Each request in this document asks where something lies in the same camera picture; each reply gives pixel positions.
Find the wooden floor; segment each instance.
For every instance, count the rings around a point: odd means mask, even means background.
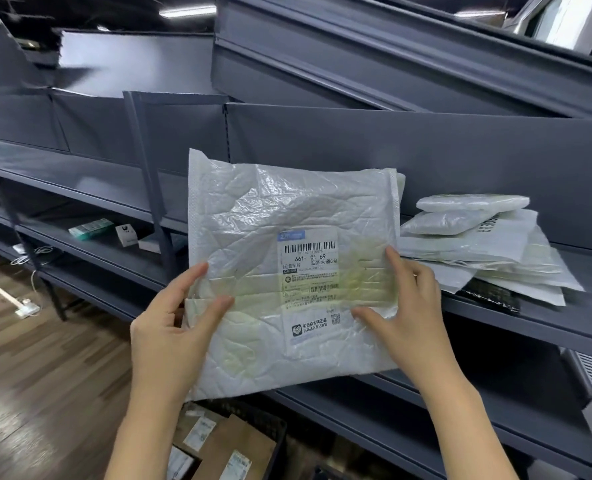
[[[0,297],[0,480],[101,480],[129,395],[129,326],[88,303],[61,322],[30,273],[0,258],[0,287],[44,309],[19,320]],[[59,291],[67,303],[74,297]],[[283,480],[309,480],[323,463],[348,479],[413,476],[266,396],[289,426]]]

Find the ceiling light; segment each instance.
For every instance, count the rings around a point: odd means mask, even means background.
[[[216,5],[188,6],[158,12],[164,18],[180,18],[184,16],[216,15]]]
[[[455,15],[458,18],[478,18],[483,16],[500,16],[506,14],[507,12],[503,10],[461,10]]]

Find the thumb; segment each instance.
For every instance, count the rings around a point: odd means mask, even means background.
[[[362,322],[365,323],[372,331],[378,335],[378,337],[385,342],[389,335],[389,325],[390,323],[385,320],[385,318],[381,317],[378,313],[374,310],[369,308],[368,306],[358,306],[356,308],[352,308],[352,316],[354,318],[360,319]]]
[[[218,328],[220,320],[222,320],[229,307],[233,304],[234,297],[217,296],[201,315],[198,323],[196,323],[196,326],[194,327],[194,330],[198,333],[204,333],[209,336],[209,338],[211,338],[213,333]]]

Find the stack of packages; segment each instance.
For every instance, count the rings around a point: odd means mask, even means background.
[[[400,228],[401,256],[426,261],[445,291],[456,293],[474,276],[565,306],[562,288],[584,291],[536,224],[538,212],[516,195],[435,195]]]

